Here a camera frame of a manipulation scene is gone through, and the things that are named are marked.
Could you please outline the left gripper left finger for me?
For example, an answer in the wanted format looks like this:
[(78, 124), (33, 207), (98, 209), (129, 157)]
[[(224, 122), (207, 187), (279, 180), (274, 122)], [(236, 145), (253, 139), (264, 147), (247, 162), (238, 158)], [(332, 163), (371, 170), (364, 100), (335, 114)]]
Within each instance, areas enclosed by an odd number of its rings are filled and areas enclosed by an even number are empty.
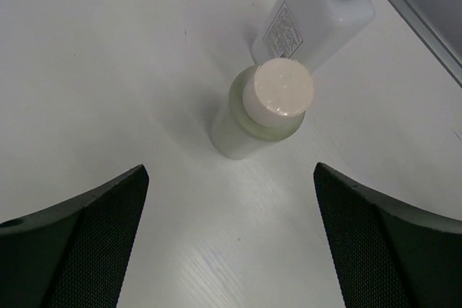
[(1, 306), (116, 307), (148, 186), (140, 164), (1, 223)]

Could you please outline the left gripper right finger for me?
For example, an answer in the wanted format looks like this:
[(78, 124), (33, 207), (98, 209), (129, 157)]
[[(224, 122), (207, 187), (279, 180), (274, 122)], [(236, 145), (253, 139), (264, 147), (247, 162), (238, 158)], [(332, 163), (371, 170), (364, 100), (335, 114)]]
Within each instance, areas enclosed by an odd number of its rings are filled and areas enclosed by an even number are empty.
[(346, 307), (461, 306), (461, 221), (321, 162), (313, 180)]

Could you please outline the frosted jar beige lid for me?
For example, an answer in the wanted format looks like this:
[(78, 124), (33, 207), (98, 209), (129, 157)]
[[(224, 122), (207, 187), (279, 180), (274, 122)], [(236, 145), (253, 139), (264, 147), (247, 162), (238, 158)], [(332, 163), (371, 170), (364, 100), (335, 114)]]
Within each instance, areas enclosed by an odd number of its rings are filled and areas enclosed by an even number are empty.
[(249, 66), (235, 77), (212, 122), (212, 144), (239, 160), (284, 141), (301, 126), (313, 97), (313, 78), (296, 60)]

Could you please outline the white bottle dark cap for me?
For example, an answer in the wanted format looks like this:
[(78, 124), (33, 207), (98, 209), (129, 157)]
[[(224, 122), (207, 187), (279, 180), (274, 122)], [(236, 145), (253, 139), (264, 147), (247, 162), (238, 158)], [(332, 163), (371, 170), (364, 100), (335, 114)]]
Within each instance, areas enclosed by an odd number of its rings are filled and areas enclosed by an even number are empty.
[(371, 0), (276, 0), (250, 51), (258, 65), (289, 58), (314, 72), (374, 16)]

